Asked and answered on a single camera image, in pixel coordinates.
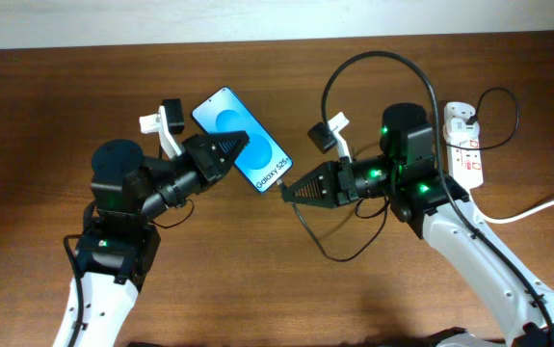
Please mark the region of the blue screen Galaxy smartphone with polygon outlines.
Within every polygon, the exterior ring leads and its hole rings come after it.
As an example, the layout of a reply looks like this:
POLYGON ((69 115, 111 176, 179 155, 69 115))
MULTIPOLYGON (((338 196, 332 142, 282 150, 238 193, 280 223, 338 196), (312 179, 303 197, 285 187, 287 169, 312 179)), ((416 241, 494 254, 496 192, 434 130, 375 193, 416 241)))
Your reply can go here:
POLYGON ((237 145, 234 166, 260 194, 293 167, 291 156, 230 87, 221 87, 208 96, 193 109, 191 117, 210 135, 245 133, 245 145, 237 145))

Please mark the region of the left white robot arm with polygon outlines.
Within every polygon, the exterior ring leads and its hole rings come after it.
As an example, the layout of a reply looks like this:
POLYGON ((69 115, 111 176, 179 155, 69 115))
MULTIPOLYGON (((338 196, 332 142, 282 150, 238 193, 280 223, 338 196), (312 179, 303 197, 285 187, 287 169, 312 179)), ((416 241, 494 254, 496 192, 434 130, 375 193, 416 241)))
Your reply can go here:
POLYGON ((111 346, 135 305, 160 245, 155 220, 231 170, 250 137, 244 131, 194 135, 171 160, 116 139, 92 156, 92 202, 77 244, 66 246, 73 278, 57 346, 111 346))

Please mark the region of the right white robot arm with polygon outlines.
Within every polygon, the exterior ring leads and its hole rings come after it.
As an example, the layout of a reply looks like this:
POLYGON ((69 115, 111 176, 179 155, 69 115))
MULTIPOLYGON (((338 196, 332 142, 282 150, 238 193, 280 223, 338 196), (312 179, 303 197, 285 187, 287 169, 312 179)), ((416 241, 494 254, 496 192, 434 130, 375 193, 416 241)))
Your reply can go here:
POLYGON ((384 198, 393 213, 444 256, 498 321, 509 346, 554 346, 554 291, 477 216, 468 193, 435 165, 424 109, 383 112, 382 155, 321 164, 282 190, 286 202, 337 208, 384 198))

